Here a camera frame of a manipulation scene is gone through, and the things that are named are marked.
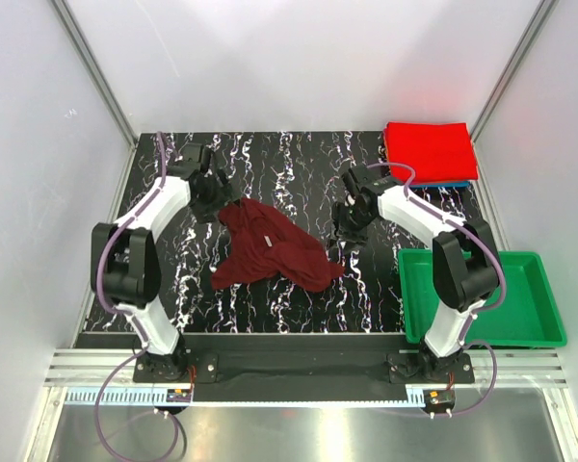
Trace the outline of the dark red t-shirt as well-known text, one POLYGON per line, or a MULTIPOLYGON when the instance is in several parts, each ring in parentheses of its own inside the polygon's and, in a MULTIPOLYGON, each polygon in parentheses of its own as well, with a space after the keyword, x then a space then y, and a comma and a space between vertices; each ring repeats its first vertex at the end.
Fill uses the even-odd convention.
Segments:
POLYGON ((219 212, 230 234, 230 252, 211 276, 215 290, 251 284, 278 274, 319 293, 344 274, 323 246, 276 208, 243 198, 219 212))

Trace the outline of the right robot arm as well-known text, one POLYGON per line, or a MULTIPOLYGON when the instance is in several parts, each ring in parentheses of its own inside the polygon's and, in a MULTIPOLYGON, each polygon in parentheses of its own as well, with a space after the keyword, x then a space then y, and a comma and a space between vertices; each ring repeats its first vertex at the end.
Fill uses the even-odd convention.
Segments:
POLYGON ((346 197, 331 209, 329 244, 349 254, 368 240, 376 220, 407 230, 432 253, 438 305, 418 352, 393 367, 403 378, 447 379, 466 348, 466 335, 487 300, 507 292, 505 275, 489 224, 446 213, 416 195, 409 180, 380 177, 372 166, 351 167, 341 176, 346 197))

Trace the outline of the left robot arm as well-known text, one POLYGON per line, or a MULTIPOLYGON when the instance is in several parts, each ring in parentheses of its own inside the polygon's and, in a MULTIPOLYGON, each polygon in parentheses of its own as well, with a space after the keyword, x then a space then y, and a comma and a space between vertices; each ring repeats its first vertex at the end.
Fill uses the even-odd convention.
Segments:
POLYGON ((158 136, 161 173, 127 213, 92 229, 91 289, 103 309, 126 318, 138 336, 137 357, 151 373, 169 381, 193 368, 184 339, 167 315, 159 293, 162 272, 156 242, 173 218, 190 209, 198 223, 218 219, 239 199, 208 146, 189 143, 181 160, 166 164, 158 136))

